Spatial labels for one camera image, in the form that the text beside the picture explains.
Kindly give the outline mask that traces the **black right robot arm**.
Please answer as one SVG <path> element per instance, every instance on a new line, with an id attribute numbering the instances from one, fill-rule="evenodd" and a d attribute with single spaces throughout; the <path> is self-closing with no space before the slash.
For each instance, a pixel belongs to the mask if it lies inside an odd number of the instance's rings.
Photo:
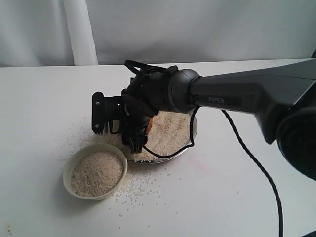
<path id="1" fill-rule="evenodd" d="M 316 177 L 316 62 L 203 77 L 191 69 L 132 60 L 126 107 L 147 115 L 212 107 L 255 116 L 266 143 L 277 142 L 300 173 Z"/>

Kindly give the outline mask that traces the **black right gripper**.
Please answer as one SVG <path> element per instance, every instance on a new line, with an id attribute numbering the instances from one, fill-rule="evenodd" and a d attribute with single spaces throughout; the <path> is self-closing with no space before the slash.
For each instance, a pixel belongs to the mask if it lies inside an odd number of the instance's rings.
<path id="1" fill-rule="evenodd" d="M 143 73 L 134 77 L 130 85 L 122 92 L 122 123 L 126 131 L 122 142 L 130 148 L 131 153 L 141 153 L 148 141 L 147 126 L 150 118 L 160 111 L 172 112 L 169 99 L 169 84 L 172 76 L 170 70 Z"/>

